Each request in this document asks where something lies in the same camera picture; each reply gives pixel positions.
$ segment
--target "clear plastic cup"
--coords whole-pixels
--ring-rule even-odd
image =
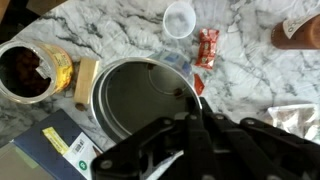
[[[172,3],[164,13],[163,28],[172,38],[187,37],[196,25],[196,13],[187,2],[177,1]]]

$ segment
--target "white label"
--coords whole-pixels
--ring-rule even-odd
[[[291,39],[293,34],[307,21],[314,18],[318,14],[307,16],[307,17],[301,17],[294,20],[285,20],[283,21],[283,30],[286,36]]]
[[[40,76],[43,79],[51,77],[50,66],[42,60],[40,61],[39,67],[36,68],[36,71],[40,74]]]
[[[81,133],[63,157],[86,179],[91,180],[91,162],[100,154],[102,151],[84,133]]]

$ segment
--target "white marble surface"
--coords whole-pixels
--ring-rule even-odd
[[[270,106],[319,103],[320,52],[283,51],[270,44],[271,29],[285,18],[320,13],[318,0],[193,0],[197,23],[185,39],[163,33],[162,16],[174,0],[69,0],[24,29],[16,38],[63,47],[75,65],[80,56],[101,68],[129,56],[163,49],[184,53],[194,63],[200,28],[220,30],[213,70],[194,67],[205,82],[203,95],[215,112],[238,122],[259,118]],[[64,109],[106,150],[110,145],[90,112],[79,112],[69,89],[33,105],[0,98],[0,146],[50,113]]]

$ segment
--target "stainless steel pot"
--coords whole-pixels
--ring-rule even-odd
[[[161,52],[110,64],[96,78],[91,109],[101,128],[119,142],[159,117],[186,112],[186,97],[201,104],[186,58]]]

